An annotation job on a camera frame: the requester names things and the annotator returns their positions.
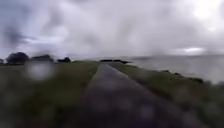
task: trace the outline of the vegetation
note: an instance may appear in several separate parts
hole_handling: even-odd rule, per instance
[[[64,123],[62,118],[76,114],[81,95],[98,65],[94,61],[54,64],[54,76],[44,81],[30,79],[26,65],[1,66],[1,107],[10,120],[16,120],[13,124],[17,127],[59,127]],[[223,84],[212,86],[201,79],[169,71],[149,71],[119,63],[110,65],[156,95],[197,115],[211,128],[224,127]]]

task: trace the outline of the overcast sky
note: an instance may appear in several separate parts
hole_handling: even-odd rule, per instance
[[[223,0],[0,0],[0,57],[224,52]]]

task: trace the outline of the field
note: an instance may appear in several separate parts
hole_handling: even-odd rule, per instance
[[[34,81],[26,66],[0,67],[0,126],[56,127],[75,117],[85,88],[99,62],[54,64],[54,75]],[[186,78],[169,71],[149,71],[135,66],[110,64],[156,95],[196,115],[212,128],[224,127],[223,86]]]

